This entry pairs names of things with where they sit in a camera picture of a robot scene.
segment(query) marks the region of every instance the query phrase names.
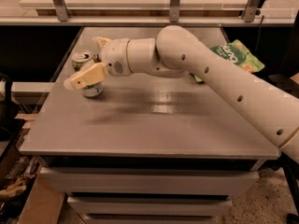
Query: floor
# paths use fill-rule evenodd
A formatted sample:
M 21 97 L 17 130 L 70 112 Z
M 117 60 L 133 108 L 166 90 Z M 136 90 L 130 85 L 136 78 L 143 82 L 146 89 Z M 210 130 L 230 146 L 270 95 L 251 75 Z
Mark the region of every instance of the floor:
M 0 0 L 1 16 L 36 16 L 31 9 L 22 9 L 20 0 Z M 270 0 L 265 7 L 275 7 L 279 16 L 291 10 L 295 16 L 299 0 Z M 243 195 L 233 197 L 233 207 L 224 217 L 215 218 L 216 224 L 284 224 L 288 213 L 296 213 L 288 184 L 283 171 L 265 169 L 259 172 L 260 179 Z M 74 210 L 65 203 L 59 224 L 85 223 Z

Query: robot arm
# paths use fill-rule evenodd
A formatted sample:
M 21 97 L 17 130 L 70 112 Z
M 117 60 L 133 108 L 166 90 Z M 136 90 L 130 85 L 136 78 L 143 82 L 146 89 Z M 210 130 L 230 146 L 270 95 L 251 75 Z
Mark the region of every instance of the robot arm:
M 142 72 L 177 77 L 187 71 L 200 77 L 273 145 L 299 163 L 299 100 L 219 57 L 189 31 L 167 26 L 156 41 L 112 40 L 103 46 L 100 57 L 101 67 L 113 76 Z M 99 82 L 104 76 L 96 77 Z M 81 88 L 70 83 L 68 79 L 65 86 Z

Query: metal post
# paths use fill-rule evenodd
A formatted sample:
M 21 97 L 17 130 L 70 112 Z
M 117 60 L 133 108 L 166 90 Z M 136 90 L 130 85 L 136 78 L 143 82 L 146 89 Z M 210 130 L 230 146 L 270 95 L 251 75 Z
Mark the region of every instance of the metal post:
M 69 14 L 64 0 L 53 0 L 56 9 L 56 15 L 59 21 L 67 21 Z
M 180 0 L 170 0 L 169 20 L 178 22 Z
M 253 22 L 261 0 L 249 0 L 241 17 L 244 22 Z

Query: snack bag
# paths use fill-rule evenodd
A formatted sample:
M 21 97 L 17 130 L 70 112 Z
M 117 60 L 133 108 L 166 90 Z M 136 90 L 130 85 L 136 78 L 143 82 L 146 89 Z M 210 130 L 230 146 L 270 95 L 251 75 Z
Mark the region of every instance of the snack bag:
M 250 73 L 259 72 L 264 68 L 263 63 L 252 55 L 239 40 L 235 40 L 233 43 L 228 43 L 224 46 L 212 47 L 210 49 L 225 60 L 242 67 Z M 203 81 L 197 76 L 195 76 L 195 79 L 197 82 Z

